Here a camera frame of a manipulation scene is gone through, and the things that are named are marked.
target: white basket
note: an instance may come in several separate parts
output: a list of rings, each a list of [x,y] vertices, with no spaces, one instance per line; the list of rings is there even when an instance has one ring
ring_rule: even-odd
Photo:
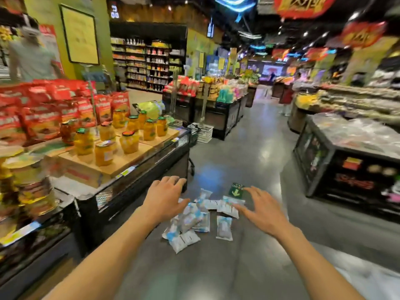
[[[199,126],[198,123],[192,123],[191,125],[193,125],[193,127]],[[197,141],[203,142],[203,143],[210,142],[212,139],[212,136],[213,136],[212,135],[213,128],[214,128],[213,126],[203,124],[201,130],[199,131],[199,136],[197,138]]]

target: green floor sign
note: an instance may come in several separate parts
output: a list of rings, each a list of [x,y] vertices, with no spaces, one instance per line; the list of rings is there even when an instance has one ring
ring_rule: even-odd
[[[243,185],[239,183],[233,183],[232,187],[229,190],[229,196],[233,198],[242,199],[243,196]]]

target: green wall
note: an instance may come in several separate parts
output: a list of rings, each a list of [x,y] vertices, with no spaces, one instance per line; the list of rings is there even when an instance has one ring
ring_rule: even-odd
[[[81,79],[82,65],[69,62],[64,29],[59,4],[85,11],[94,15],[96,21],[97,46],[100,64],[104,64],[111,75],[114,75],[112,51],[110,44],[110,25],[106,0],[24,0],[27,12],[36,18],[39,24],[54,25],[58,49],[65,75],[70,79]],[[95,66],[90,71],[101,71],[102,66]]]

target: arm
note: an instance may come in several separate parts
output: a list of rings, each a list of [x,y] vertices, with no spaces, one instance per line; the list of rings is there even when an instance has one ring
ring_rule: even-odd
[[[14,83],[17,83],[18,80],[18,56],[17,53],[14,50],[14,47],[12,45],[12,43],[9,43],[9,55],[8,55],[8,59],[9,59],[9,69],[10,69],[10,79],[11,81]]]
[[[58,65],[55,61],[51,61],[51,66],[53,67],[53,70],[57,76],[57,79],[68,79],[67,76],[61,72],[60,68],[58,67]]]
[[[333,265],[314,249],[301,230],[290,224],[270,194],[253,186],[245,190],[252,195],[255,211],[233,205],[258,228],[278,240],[303,279],[312,300],[364,300]]]
[[[177,182],[178,179],[173,176],[154,181],[143,205],[59,283],[46,300],[113,299],[147,235],[160,222],[181,213],[189,203],[189,199],[177,202],[186,182]]]

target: hand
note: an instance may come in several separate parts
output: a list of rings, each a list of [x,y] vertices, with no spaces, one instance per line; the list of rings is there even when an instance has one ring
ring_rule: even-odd
[[[178,176],[163,177],[161,181],[153,181],[140,212],[153,225],[170,220],[183,212],[190,200],[185,199],[180,203],[177,201],[185,183],[186,179],[179,179]]]
[[[279,203],[266,191],[254,186],[245,187],[254,202],[254,212],[239,204],[232,204],[251,222],[267,234],[279,238],[292,225],[282,212]]]

